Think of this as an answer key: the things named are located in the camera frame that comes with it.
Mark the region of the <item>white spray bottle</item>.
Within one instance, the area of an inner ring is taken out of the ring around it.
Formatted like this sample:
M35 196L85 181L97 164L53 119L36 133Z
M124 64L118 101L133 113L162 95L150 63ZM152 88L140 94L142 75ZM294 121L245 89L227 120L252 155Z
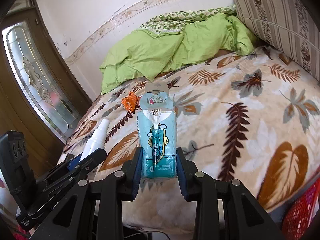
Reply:
M85 148L81 154L80 161L84 160L95 150L99 148L104 148L109 124L110 121L108 119L101 120L99 126L95 129L93 135L88 139Z

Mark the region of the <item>teal pen blister pack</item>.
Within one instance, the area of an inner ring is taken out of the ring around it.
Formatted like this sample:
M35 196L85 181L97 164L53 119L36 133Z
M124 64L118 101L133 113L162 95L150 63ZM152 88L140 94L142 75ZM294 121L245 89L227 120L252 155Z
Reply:
M168 84L147 84L139 107L137 128L142 148L142 178L154 182L175 178L177 122Z

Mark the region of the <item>red plastic basket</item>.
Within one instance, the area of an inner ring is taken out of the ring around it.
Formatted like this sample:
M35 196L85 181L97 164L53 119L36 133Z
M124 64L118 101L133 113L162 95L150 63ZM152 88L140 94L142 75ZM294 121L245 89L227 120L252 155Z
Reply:
M301 239L319 211L319 178L298 197L284 216L281 231L285 239Z

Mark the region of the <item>wooden glass door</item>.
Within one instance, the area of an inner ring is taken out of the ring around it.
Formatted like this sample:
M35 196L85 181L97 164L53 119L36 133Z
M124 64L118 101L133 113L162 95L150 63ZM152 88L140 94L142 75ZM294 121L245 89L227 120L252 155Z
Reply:
M91 100L58 53L36 0L1 21L1 132L22 132L39 177L54 167Z

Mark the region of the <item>crumpled orange wrapper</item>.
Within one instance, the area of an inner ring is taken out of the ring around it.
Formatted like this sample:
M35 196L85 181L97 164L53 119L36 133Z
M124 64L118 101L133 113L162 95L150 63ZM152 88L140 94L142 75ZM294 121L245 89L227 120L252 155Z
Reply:
M136 106L139 105L139 97L136 96L134 92L129 92L129 94L121 100L121 104L125 110L132 113Z

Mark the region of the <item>leaf pattern fleece blanket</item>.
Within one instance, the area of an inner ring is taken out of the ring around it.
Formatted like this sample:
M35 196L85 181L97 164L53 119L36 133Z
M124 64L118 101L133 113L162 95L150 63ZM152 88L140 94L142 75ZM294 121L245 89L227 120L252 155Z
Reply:
M132 159L139 146L136 112L121 99L144 94L146 78L128 81L97 98L68 139L66 154L80 154L99 126L110 120L102 180ZM319 81L272 48L233 53L209 63L161 74L177 116L177 146L214 179L239 179L271 212L319 173ZM123 202L123 221L139 229L193 230L196 204L187 203L177 179L141 181L134 202Z

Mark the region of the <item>green quilt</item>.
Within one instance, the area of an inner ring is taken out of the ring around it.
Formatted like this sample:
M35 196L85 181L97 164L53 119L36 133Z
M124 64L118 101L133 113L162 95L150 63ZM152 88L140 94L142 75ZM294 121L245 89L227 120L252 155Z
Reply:
M100 66L101 93L139 77L153 81L161 73L211 59L220 50L248 55L257 39L234 5L155 16L108 51Z

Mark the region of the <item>striped beige pillow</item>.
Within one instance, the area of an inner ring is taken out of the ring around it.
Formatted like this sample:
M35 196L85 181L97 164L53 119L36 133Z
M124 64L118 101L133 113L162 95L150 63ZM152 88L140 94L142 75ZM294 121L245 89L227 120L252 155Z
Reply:
M319 29L300 0L234 0L238 18L257 37L319 79Z

